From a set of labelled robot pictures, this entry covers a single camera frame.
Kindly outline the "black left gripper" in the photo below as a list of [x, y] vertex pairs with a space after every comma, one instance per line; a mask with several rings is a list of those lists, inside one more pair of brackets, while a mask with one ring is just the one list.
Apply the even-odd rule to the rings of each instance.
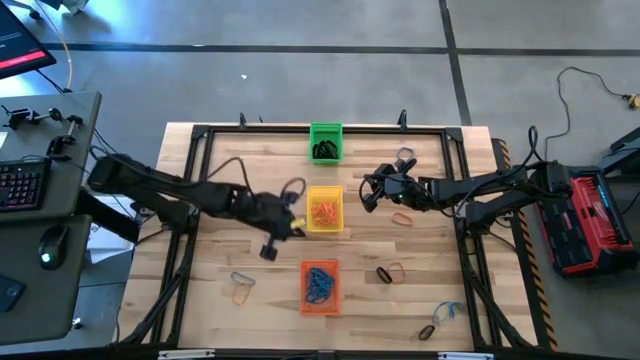
[[266, 232], [269, 238], [262, 245], [259, 256], [274, 261], [278, 250], [276, 241], [286, 241], [290, 237], [305, 237], [305, 220], [297, 217], [290, 209], [300, 198], [291, 191], [283, 191], [280, 195], [261, 192], [255, 195], [238, 197], [232, 205], [232, 218], [245, 225]]

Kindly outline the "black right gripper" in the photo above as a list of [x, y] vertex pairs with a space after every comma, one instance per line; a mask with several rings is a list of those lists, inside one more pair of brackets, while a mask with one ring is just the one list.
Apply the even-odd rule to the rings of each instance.
[[372, 175], [372, 193], [413, 210], [432, 210], [433, 201], [425, 187], [408, 175], [412, 168], [412, 159], [398, 160], [397, 170], [392, 164], [381, 164]]

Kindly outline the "yellow plastic basket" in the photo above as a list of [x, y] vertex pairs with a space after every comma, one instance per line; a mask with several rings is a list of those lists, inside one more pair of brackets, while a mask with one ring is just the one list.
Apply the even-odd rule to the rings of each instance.
[[[314, 203], [331, 201], [336, 203], [338, 222], [334, 226], [318, 226], [314, 223], [311, 206]], [[343, 189], [341, 186], [311, 186], [307, 193], [307, 229], [316, 233], [337, 233], [344, 229]]]

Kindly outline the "green plastic basket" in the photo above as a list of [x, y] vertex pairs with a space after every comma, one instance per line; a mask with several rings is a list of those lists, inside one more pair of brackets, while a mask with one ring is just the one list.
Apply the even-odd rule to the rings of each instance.
[[[309, 157], [314, 164], [339, 164], [343, 159], [343, 129], [339, 123], [312, 123], [309, 137]], [[338, 159], [313, 159], [312, 151], [315, 144], [321, 141], [331, 141], [338, 147]]]

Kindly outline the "orange plastic basket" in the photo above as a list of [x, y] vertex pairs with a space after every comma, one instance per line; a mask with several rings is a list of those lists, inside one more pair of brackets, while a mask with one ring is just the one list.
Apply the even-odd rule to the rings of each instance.
[[[305, 301], [308, 273], [311, 268], [322, 268], [334, 278], [332, 296], [322, 304]], [[300, 263], [299, 312], [305, 316], [338, 316], [341, 312], [340, 266], [337, 260], [307, 260]]]

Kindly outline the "yellow black hazard strip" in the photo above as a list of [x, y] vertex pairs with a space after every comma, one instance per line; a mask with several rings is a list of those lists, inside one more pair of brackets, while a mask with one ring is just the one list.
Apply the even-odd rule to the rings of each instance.
[[517, 210], [511, 215], [510, 225], [537, 345], [546, 350], [557, 351], [558, 343], [544, 291], [543, 279], [539, 272], [528, 231], [527, 219], [522, 210]]

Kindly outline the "white paper sheet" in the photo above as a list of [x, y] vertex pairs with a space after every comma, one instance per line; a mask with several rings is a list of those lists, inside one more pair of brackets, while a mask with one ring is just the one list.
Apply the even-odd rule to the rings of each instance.
[[133, 248], [133, 243], [92, 223], [87, 248], [95, 251], [130, 250]]

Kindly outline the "red black power station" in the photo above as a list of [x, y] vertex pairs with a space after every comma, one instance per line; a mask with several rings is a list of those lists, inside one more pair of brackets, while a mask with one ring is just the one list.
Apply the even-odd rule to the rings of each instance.
[[635, 270], [640, 251], [597, 167], [568, 169], [573, 194], [536, 205], [556, 273], [564, 278]]

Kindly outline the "black floor equipment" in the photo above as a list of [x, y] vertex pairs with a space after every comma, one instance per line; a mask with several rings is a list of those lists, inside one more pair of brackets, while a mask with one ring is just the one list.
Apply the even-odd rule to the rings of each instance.
[[610, 145], [613, 163], [609, 171], [619, 170], [623, 175], [640, 175], [640, 126]]

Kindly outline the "black computer mouse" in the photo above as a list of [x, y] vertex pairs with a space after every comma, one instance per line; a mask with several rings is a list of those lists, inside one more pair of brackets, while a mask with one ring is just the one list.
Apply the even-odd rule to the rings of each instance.
[[67, 226], [55, 225], [42, 234], [38, 247], [38, 259], [44, 270], [56, 270], [64, 263], [67, 254], [68, 233]]

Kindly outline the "black desk clamp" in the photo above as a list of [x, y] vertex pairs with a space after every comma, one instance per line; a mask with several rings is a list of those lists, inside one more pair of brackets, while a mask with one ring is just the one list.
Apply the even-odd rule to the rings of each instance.
[[42, 120], [45, 119], [51, 119], [60, 123], [68, 121], [71, 123], [72, 129], [75, 129], [76, 126], [81, 126], [84, 123], [84, 119], [76, 115], [64, 117], [60, 110], [57, 108], [50, 108], [44, 115], [40, 115], [38, 112], [32, 110], [31, 108], [8, 110], [6, 107], [3, 107], [3, 109], [8, 116], [8, 122], [4, 124], [4, 127], [8, 127], [12, 130], [17, 130], [18, 127], [23, 123], [38, 125]]
[[50, 158], [64, 158], [65, 146], [73, 145], [75, 142], [76, 138], [71, 135], [56, 136], [50, 141], [46, 155]]

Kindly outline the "grey side desk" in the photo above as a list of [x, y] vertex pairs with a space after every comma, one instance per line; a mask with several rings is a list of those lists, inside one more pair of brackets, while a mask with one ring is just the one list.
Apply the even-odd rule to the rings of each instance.
[[[69, 159], [51, 164], [41, 208], [0, 211], [0, 223], [62, 218], [75, 212], [101, 102], [99, 92], [0, 98], [0, 161], [44, 159], [51, 140], [67, 135], [70, 128], [67, 120], [49, 118], [50, 109], [58, 109], [65, 118], [75, 115], [83, 119], [72, 132], [76, 142], [62, 149]], [[22, 123], [16, 130], [9, 128], [6, 112], [21, 108], [33, 110], [43, 119], [37, 125]]]
[[[9, 312], [0, 312], [0, 346], [59, 339], [70, 331], [92, 219], [0, 224], [0, 275], [20, 281], [26, 289]], [[69, 228], [62, 266], [44, 270], [38, 247], [50, 227]]]

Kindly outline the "backlit black keyboard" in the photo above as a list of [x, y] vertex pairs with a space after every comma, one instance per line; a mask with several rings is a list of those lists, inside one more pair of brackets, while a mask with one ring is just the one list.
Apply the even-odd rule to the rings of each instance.
[[50, 169], [50, 159], [0, 161], [0, 213], [39, 210]]

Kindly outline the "black flat device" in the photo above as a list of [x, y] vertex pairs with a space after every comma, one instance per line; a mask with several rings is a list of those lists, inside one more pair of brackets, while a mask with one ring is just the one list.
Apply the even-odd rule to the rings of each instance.
[[0, 312], [9, 312], [19, 301], [25, 289], [24, 283], [0, 275]]

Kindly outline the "pale floor equipment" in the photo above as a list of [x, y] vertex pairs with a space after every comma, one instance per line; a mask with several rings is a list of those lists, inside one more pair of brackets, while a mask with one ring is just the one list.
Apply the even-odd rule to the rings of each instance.
[[[59, 10], [61, 6], [64, 6], [70, 13], [76, 14], [83, 10], [89, 0], [40, 0], [42, 3], [50, 6], [55, 10]], [[32, 6], [22, 3], [19, 0], [2, 0], [7, 6], [13, 6], [16, 8], [25, 9], [29, 12], [29, 17], [34, 20], [41, 18], [41, 13], [34, 9]]]

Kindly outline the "black monitor red stripe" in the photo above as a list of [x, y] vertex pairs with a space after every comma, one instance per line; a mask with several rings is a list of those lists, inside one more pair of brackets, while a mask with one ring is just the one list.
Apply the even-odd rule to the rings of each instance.
[[0, 1], [0, 80], [56, 63], [56, 58]]

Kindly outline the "black aluminium table frame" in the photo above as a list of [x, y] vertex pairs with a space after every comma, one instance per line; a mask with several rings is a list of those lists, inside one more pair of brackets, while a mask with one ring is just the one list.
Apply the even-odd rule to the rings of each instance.
[[[510, 232], [495, 226], [480, 238], [467, 233], [453, 209], [420, 212], [379, 202], [368, 213], [359, 194], [366, 174], [396, 161], [402, 147], [414, 150], [412, 175], [455, 180], [493, 172], [496, 161], [484, 127], [349, 125], [343, 129], [343, 159], [314, 164], [306, 125], [172, 123], [165, 131], [157, 167], [193, 180], [249, 183], [255, 192], [304, 194], [293, 206], [303, 217], [305, 237], [276, 245], [274, 261], [259, 254], [267, 235], [231, 220], [201, 216], [193, 235], [160, 232], [157, 220], [141, 230], [117, 316], [122, 342], [166, 343], [179, 348], [281, 349], [289, 355], [346, 351], [473, 350], [504, 345], [508, 338], [463, 273], [473, 269], [505, 317], [525, 341], [535, 338], [529, 305]], [[341, 186], [344, 229], [307, 229], [311, 186]], [[394, 212], [412, 227], [391, 222]], [[341, 312], [305, 316], [299, 312], [300, 263], [337, 260]], [[401, 262], [402, 284], [385, 284], [376, 274]], [[233, 271], [256, 280], [243, 305], [232, 303]], [[435, 326], [427, 341], [418, 332], [432, 324], [445, 301], [465, 305], [453, 319]]]

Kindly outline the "silver edge bracket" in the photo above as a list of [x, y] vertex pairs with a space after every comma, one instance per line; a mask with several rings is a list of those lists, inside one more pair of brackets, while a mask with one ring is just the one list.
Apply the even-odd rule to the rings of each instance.
[[163, 350], [158, 353], [157, 360], [201, 360], [214, 358], [214, 349], [178, 349]]
[[438, 360], [495, 360], [493, 354], [478, 352], [439, 352]]

